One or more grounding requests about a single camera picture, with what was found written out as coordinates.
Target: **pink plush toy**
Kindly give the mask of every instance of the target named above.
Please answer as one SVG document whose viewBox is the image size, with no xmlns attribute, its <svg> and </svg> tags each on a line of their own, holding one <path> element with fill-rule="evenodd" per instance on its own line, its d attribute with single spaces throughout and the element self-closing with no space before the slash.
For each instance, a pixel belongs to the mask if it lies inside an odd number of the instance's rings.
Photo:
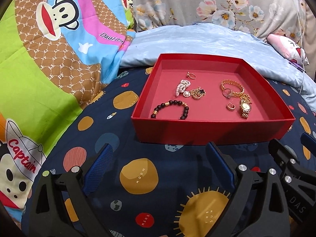
<svg viewBox="0 0 316 237">
<path fill-rule="evenodd" d="M 291 62 L 295 62 L 301 66 L 309 65 L 304 49 L 300 48 L 291 39 L 285 36 L 269 34 L 267 40 L 273 46 L 273 48 L 285 59 L 288 59 Z"/>
</svg>

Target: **cable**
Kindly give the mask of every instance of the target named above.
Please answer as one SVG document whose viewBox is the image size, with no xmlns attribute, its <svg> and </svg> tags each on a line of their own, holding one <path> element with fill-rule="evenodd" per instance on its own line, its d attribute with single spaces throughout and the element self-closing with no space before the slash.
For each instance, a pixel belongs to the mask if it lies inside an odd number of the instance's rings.
<svg viewBox="0 0 316 237">
<path fill-rule="evenodd" d="M 292 0 L 293 4 L 294 4 L 294 7 L 295 7 L 295 10 L 296 10 L 296 14 L 297 14 L 297 17 L 298 17 L 298 24 L 300 26 L 300 35 L 301 35 L 301 48 L 303 48 L 303 37 L 302 37 L 302 28 L 301 28 L 301 20 L 300 20 L 300 16 L 299 16 L 299 13 L 298 13 L 298 9 L 295 5 L 295 2 L 294 0 Z M 303 63 L 303 78 L 302 78 L 302 85 L 301 85 L 301 89 L 300 89 L 300 94 L 302 92 L 302 89 L 303 89 L 303 83 L 304 83 L 304 76 L 305 76 L 305 66 L 304 66 L 304 63 Z"/>
</svg>

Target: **navy blue bedsheet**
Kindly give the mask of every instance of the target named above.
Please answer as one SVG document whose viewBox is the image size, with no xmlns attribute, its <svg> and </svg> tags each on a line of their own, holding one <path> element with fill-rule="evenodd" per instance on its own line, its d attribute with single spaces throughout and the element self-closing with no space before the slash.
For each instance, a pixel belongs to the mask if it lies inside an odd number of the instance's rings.
<svg viewBox="0 0 316 237">
<path fill-rule="evenodd" d="M 89 196 L 101 222 L 119 237 L 121 235 L 118 233 L 125 237 L 199 237 L 203 234 L 198 231 L 197 225 L 204 224 L 206 217 L 203 215 L 199 219 L 197 211 L 211 204 L 212 199 L 216 202 L 211 208 L 220 210 L 221 204 L 227 201 L 226 196 L 229 198 L 230 195 L 220 187 L 206 159 L 204 146 L 137 141 L 130 118 L 134 106 L 125 107 L 135 102 L 135 94 L 140 95 L 147 77 L 145 69 L 120 74 L 63 134 L 42 166 L 39 176 L 44 170 L 60 174 L 74 165 L 80 166 L 85 157 L 94 155 L 107 142 L 113 146 L 114 160 L 97 191 Z M 303 151 L 300 143 L 300 136 L 305 131 L 316 137 L 313 112 L 296 89 L 277 81 L 268 81 L 296 117 L 281 142 L 296 153 L 302 166 L 316 170 L 314 156 L 308 150 Z M 268 154 L 267 142 L 219 148 L 237 163 L 253 170 L 265 172 L 271 167 L 278 169 Z M 25 233 L 28 232 L 31 202 L 32 197 L 26 204 L 22 218 Z M 209 209 L 203 213 L 211 214 L 214 211 Z M 78 222 L 74 222 L 74 225 L 80 229 Z"/>
</svg>

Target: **blue gripper pad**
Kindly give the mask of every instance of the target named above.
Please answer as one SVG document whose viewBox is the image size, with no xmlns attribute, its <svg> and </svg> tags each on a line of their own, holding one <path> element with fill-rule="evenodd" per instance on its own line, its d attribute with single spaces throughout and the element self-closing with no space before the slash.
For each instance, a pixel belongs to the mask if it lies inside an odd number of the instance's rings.
<svg viewBox="0 0 316 237">
<path fill-rule="evenodd" d="M 112 158 L 113 148 L 111 145 L 107 144 L 103 150 L 100 151 L 99 156 L 84 176 L 82 191 L 86 196 L 98 188 L 104 173 L 112 161 Z"/>
<path fill-rule="evenodd" d="M 301 135 L 301 144 L 303 144 L 316 157 L 316 140 L 308 133 Z"/>
<path fill-rule="evenodd" d="M 214 173 L 216 174 L 222 187 L 230 193 L 234 193 L 236 189 L 234 182 L 234 174 L 230 170 L 224 158 L 218 152 L 217 147 L 215 147 L 214 145 L 212 145 L 212 143 L 209 142 L 205 147 L 205 152 L 207 159 L 210 162 L 214 170 Z"/>
</svg>

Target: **red box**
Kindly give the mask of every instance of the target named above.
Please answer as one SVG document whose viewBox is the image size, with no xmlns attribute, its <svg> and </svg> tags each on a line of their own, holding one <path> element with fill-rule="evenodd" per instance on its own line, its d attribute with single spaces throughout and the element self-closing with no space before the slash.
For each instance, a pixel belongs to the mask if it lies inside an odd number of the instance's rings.
<svg viewBox="0 0 316 237">
<path fill-rule="evenodd" d="M 196 79 L 186 78 L 190 71 Z M 200 100 L 175 96 L 182 79 L 191 85 L 188 91 L 201 87 L 206 95 Z M 227 99 L 220 84 L 230 79 L 240 83 L 250 95 L 252 109 L 248 119 L 241 118 L 240 99 Z M 227 88 L 239 92 L 233 85 Z M 180 120 L 183 106 L 169 106 L 150 118 L 154 108 L 169 100 L 188 104 L 189 113 Z M 236 105 L 228 111 L 228 102 Z M 161 54 L 150 74 L 132 114 L 136 135 L 141 142 L 206 145 L 243 144 L 280 139 L 295 121 L 292 112 L 279 94 L 244 60 L 200 54 Z"/>
</svg>

